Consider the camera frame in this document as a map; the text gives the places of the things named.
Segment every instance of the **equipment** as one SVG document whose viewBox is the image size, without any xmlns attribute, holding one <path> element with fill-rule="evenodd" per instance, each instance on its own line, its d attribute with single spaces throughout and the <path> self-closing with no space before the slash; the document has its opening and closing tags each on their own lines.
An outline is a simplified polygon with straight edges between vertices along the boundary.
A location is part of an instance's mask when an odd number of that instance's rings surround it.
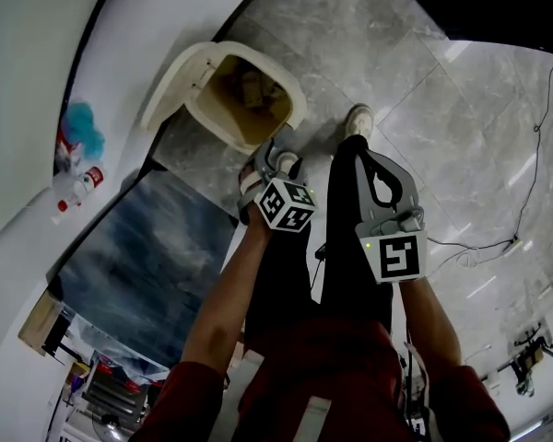
<svg viewBox="0 0 553 442">
<path fill-rule="evenodd" d="M 271 165 L 269 158 L 274 145 L 273 139 L 263 142 L 244 164 L 244 168 L 252 165 L 254 172 L 241 182 L 240 220 L 248 224 L 247 206 L 254 201 L 271 229 L 300 232 L 317 205 L 312 191 L 300 181 L 303 178 L 301 159 L 291 153 L 281 153 L 276 168 Z"/>
<path fill-rule="evenodd" d="M 377 282 L 399 282 L 426 274 L 424 210 L 412 176 L 390 158 L 365 150 L 356 157 L 360 217 L 355 231 Z M 377 196 L 377 177 L 391 190 Z"/>
</svg>

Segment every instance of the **person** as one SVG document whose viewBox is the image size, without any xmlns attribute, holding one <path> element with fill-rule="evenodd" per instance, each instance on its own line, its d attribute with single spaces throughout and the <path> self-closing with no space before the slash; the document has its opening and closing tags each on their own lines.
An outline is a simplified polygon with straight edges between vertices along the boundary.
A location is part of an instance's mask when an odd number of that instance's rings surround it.
<svg viewBox="0 0 553 442">
<path fill-rule="evenodd" d="M 375 282 L 355 234 L 361 221 L 355 157 L 368 149 L 372 126 L 371 110 L 355 106 L 332 161 L 321 303 L 312 300 L 306 262 L 311 226 L 298 234 L 271 231 L 250 204 L 241 244 L 133 442 L 208 440 L 244 320 L 245 349 L 264 360 L 237 401 L 235 432 L 223 440 L 416 440 L 400 408 L 402 370 L 390 338 L 393 288 Z M 443 439 L 509 440 L 474 369 L 462 365 L 456 333 L 429 282 L 406 281 L 399 289 Z M 312 401 L 323 404 L 311 411 Z M 312 417 L 317 413 L 322 416 Z"/>
</svg>

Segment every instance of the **white bottle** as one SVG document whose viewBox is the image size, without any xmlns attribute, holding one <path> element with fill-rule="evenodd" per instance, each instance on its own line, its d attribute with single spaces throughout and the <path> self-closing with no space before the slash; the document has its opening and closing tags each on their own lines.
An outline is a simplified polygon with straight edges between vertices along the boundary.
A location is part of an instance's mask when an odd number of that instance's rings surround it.
<svg viewBox="0 0 553 442">
<path fill-rule="evenodd" d="M 57 209 L 64 212 L 75 204 L 80 204 L 103 180 L 104 175 L 98 167 L 88 169 L 88 171 L 74 181 L 68 194 L 57 204 Z"/>
</svg>

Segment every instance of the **bottle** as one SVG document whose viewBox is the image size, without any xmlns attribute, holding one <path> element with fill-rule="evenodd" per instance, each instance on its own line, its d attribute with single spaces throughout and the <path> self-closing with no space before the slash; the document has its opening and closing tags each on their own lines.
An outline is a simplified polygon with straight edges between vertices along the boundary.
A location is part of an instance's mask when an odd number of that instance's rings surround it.
<svg viewBox="0 0 553 442">
<path fill-rule="evenodd" d="M 74 181 L 68 194 L 57 204 L 57 209 L 64 212 L 75 204 L 80 204 L 104 180 L 102 170 L 92 167 Z"/>
</svg>

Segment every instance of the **red sleeve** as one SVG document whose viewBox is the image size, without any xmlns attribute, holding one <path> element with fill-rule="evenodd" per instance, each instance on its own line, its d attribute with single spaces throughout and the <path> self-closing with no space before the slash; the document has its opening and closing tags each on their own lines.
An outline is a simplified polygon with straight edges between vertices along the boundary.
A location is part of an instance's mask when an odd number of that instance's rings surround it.
<svg viewBox="0 0 553 442">
<path fill-rule="evenodd" d="M 444 440 L 510 440 L 504 416 L 470 366 L 453 368 L 430 386 L 430 408 Z"/>
<path fill-rule="evenodd" d="M 223 378 L 208 366 L 181 362 L 131 442 L 207 441 L 223 398 Z"/>
</svg>

